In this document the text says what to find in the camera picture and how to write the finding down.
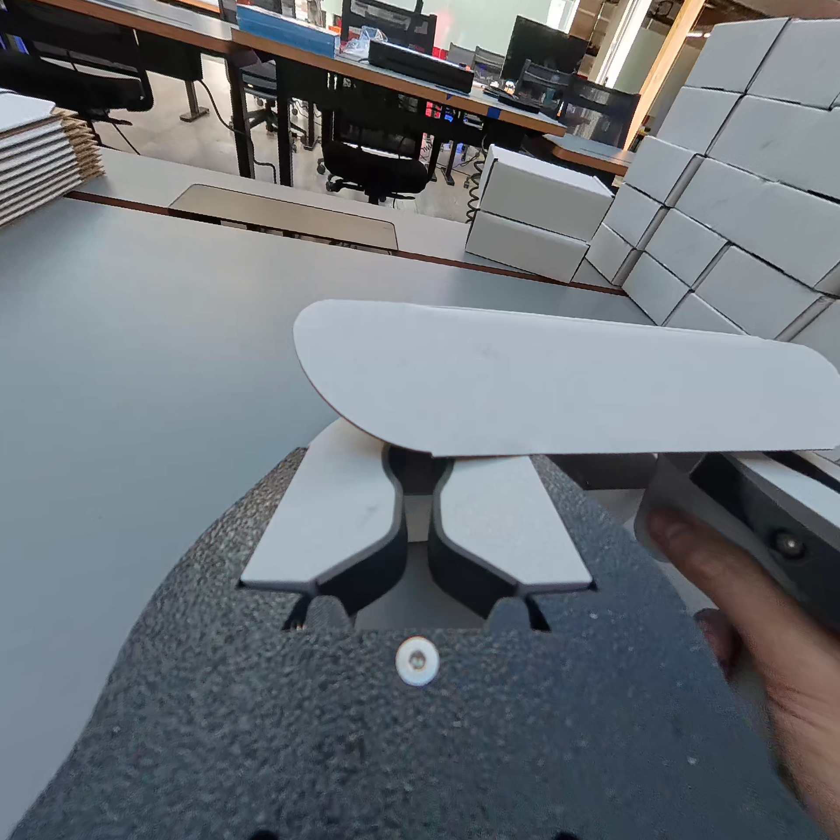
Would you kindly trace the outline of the stack of white cardboard boxes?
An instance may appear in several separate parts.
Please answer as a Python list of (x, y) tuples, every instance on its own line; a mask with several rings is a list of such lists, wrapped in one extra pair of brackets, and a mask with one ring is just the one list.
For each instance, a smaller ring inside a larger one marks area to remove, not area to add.
[(838, 366), (838, 130), (838, 18), (714, 27), (573, 281)]

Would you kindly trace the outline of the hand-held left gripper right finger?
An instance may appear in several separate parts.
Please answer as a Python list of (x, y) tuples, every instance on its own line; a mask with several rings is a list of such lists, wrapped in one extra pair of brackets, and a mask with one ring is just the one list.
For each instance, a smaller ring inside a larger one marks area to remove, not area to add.
[(528, 456), (461, 458), (447, 466), (434, 490), (427, 559), (436, 585), (481, 618), (506, 598), (593, 584)]

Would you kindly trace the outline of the stack of flat cardboard sheets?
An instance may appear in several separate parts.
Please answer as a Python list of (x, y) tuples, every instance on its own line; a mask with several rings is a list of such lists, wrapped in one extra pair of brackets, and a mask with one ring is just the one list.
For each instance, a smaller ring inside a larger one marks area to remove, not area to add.
[(105, 175), (96, 134), (54, 102), (1, 91), (1, 226)]

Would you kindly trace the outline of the blue flat box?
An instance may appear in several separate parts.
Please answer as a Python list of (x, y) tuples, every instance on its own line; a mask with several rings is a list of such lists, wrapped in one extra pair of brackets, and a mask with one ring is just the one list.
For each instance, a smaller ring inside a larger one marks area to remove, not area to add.
[(328, 29), (241, 3), (236, 5), (236, 15), (241, 32), (328, 58), (340, 53), (340, 36)]

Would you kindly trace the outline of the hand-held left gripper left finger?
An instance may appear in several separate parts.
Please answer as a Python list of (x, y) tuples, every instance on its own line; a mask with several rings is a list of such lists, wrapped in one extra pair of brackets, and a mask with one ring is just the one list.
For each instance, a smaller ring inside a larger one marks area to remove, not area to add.
[(407, 525), (389, 446), (340, 418), (311, 442), (241, 576), (337, 598), (354, 615), (403, 577)]

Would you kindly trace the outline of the black computer monitor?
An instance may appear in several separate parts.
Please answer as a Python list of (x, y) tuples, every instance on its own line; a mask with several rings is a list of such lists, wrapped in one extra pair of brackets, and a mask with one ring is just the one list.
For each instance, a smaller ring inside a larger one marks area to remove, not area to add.
[(563, 74), (575, 74), (581, 66), (589, 42), (517, 16), (511, 32), (500, 78), (517, 81), (527, 60)]

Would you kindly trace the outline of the black mesh office chair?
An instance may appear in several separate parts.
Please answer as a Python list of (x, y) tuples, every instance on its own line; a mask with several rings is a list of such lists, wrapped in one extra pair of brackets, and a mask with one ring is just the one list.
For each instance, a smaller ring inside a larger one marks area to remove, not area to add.
[(574, 75), (565, 89), (559, 118), (567, 133), (622, 148), (639, 99), (637, 93), (604, 87)]

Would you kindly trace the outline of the grey wood-edged desk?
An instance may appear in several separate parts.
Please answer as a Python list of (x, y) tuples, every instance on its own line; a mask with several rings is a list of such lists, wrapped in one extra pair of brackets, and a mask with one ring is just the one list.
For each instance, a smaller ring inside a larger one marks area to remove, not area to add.
[(551, 143), (554, 159), (583, 167), (599, 176), (624, 177), (635, 156), (634, 152), (569, 133), (544, 134), (543, 138)]
[(327, 57), (237, 27), (233, 43), (258, 58), (274, 60), (278, 108), (278, 182), (293, 186), (289, 138), (290, 101), (314, 104), (321, 113), (322, 142), (330, 142), (339, 119), (386, 134), (432, 138), (428, 173), (436, 179), (442, 144), (481, 148), (498, 144), (517, 151), (526, 137), (565, 133), (564, 126), (540, 112), (513, 108), (483, 93), (463, 93), (370, 66), (367, 62)]
[(157, 35), (180, 44), (198, 48), (205, 54), (224, 59), (232, 107), (234, 141), (238, 173), (254, 179), (256, 163), (246, 118), (246, 98), (239, 61), (251, 63), (238, 49), (234, 34), (238, 28), (219, 17), (209, 17), (195, 10), (164, 2), (137, 1), (38, 1), (38, 5), (56, 8), (84, 18), (130, 28), (147, 35)]

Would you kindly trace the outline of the white box with brown inside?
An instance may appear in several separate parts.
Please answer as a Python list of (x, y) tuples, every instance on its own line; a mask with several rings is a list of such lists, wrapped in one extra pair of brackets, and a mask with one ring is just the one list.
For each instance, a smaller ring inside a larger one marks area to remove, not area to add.
[(394, 482), (439, 459), (829, 450), (835, 366), (796, 343), (519, 311), (330, 299), (292, 328), (339, 419), (322, 458)]

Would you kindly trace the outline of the long black box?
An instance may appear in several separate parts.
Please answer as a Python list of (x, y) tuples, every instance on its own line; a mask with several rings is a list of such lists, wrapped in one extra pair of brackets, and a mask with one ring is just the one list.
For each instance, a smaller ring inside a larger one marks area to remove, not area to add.
[(373, 67), (465, 95), (471, 93), (474, 84), (475, 75), (472, 70), (388, 41), (369, 42), (368, 62)]

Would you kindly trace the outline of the person's right hand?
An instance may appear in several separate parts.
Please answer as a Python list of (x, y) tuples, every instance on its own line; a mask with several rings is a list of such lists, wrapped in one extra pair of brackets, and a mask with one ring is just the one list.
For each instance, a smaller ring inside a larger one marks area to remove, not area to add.
[(765, 569), (704, 522), (660, 509), (648, 534), (715, 605), (695, 615), (726, 677), (743, 650), (766, 693), (776, 753), (798, 799), (839, 838), (839, 642)]

